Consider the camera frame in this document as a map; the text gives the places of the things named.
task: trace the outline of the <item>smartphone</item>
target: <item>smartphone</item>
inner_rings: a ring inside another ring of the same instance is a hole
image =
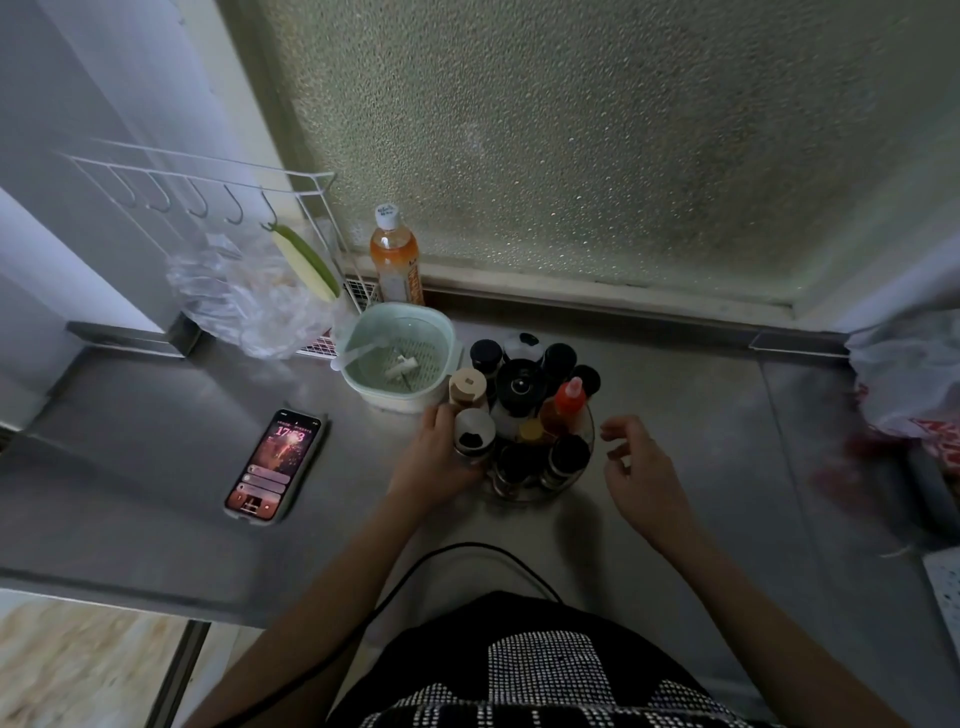
[[[256,525],[283,518],[320,446],[326,415],[276,412],[247,466],[230,489],[224,510]]]

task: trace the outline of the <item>red and white bag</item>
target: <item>red and white bag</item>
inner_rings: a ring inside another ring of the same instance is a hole
[[[960,310],[859,331],[847,348],[867,422],[924,440],[945,471],[960,475]]]

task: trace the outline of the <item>metal hook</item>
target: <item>metal hook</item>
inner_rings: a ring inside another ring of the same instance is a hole
[[[263,223],[260,223],[260,227],[261,227],[261,228],[263,228],[265,231],[269,231],[269,230],[272,230],[273,228],[275,228],[275,227],[279,224],[280,221],[276,218],[276,210],[274,209],[274,206],[271,205],[271,204],[270,204],[270,200],[267,199],[267,193],[264,192],[264,191],[261,189],[261,190],[260,190],[260,196],[263,198],[263,201],[267,204],[267,207],[270,208],[270,211],[271,211],[271,212],[273,213],[273,215],[274,215],[274,222],[271,223],[270,225],[264,225]]]
[[[199,189],[197,189],[197,185],[193,183],[193,180],[191,180],[189,177],[187,177],[186,180],[190,182],[190,186],[193,187],[193,191],[197,193],[197,197],[199,197],[204,202],[203,212],[194,212],[192,209],[190,209],[190,207],[188,207],[186,211],[189,212],[194,217],[199,217],[201,220],[203,220],[208,214],[210,214],[210,205],[207,204],[206,197],[204,197],[203,193]]]
[[[237,199],[233,196],[233,193],[230,192],[230,188],[229,188],[228,186],[224,185],[224,189],[227,191],[227,194],[230,196],[230,198],[236,203],[237,209],[240,210],[240,217],[239,217],[239,219],[237,219],[237,220],[231,220],[230,218],[225,217],[225,218],[224,218],[224,222],[225,222],[225,223],[230,223],[231,225],[240,225],[240,223],[243,222],[243,206],[241,206],[240,203],[237,202]]]
[[[127,184],[127,181],[126,181],[126,180],[124,180],[122,177],[120,177],[120,173],[117,172],[115,169],[113,169],[113,167],[111,167],[111,166],[108,165],[108,166],[107,166],[107,169],[113,174],[113,176],[114,176],[117,180],[120,181],[121,184],[123,184],[123,185],[127,188],[127,191],[130,192],[131,203],[130,203],[129,205],[127,205],[127,203],[122,203],[122,202],[120,202],[119,200],[117,200],[115,197],[113,197],[113,195],[110,195],[110,198],[111,198],[117,205],[122,205],[123,207],[129,207],[130,209],[134,209],[134,208],[136,207],[136,192],[134,192],[134,191],[133,191],[133,188],[132,188],[129,184]]]
[[[167,201],[167,207],[156,207],[151,205],[150,203],[147,203],[147,209],[156,210],[157,212],[169,212],[170,209],[174,206],[173,202],[170,200],[170,195],[167,194],[167,191],[163,189],[163,187],[160,185],[160,182],[156,179],[156,177],[154,177],[153,172],[148,172],[147,177],[149,177],[151,180],[154,181],[156,188],[163,193],[163,199]]]

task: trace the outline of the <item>phone screen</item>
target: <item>phone screen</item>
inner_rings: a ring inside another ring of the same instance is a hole
[[[227,496],[227,508],[272,520],[320,428],[320,420],[313,417],[277,412]]]

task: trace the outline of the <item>phone case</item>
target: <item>phone case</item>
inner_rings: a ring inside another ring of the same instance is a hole
[[[234,511],[226,506],[227,498],[224,498],[225,505],[223,506],[224,513],[226,513],[231,518],[235,518],[238,521],[246,521],[251,525],[259,526],[268,526],[274,525],[283,521],[284,517],[287,514],[287,511],[290,510],[290,507],[293,505],[293,502],[297,499],[297,495],[300,491],[300,484],[303,482],[303,479],[306,477],[307,472],[310,470],[310,466],[313,464],[313,458],[316,456],[317,452],[320,450],[320,445],[323,442],[326,429],[328,427],[328,418],[326,414],[323,415],[313,415],[308,412],[301,412],[300,410],[293,409],[291,407],[284,407],[288,412],[292,412],[295,415],[300,415],[306,418],[312,418],[314,420],[320,420],[320,429],[317,432],[316,437],[313,438],[313,442],[310,443],[310,447],[307,448],[306,454],[303,456],[303,462],[300,463],[300,467],[297,469],[297,473],[290,480],[290,484],[287,486],[286,492],[283,494],[283,498],[280,499],[280,505],[276,509],[274,517],[269,521],[264,521],[262,519],[254,518],[248,516],[240,511]],[[230,486],[230,489],[227,491],[227,497],[233,492],[236,483]]]

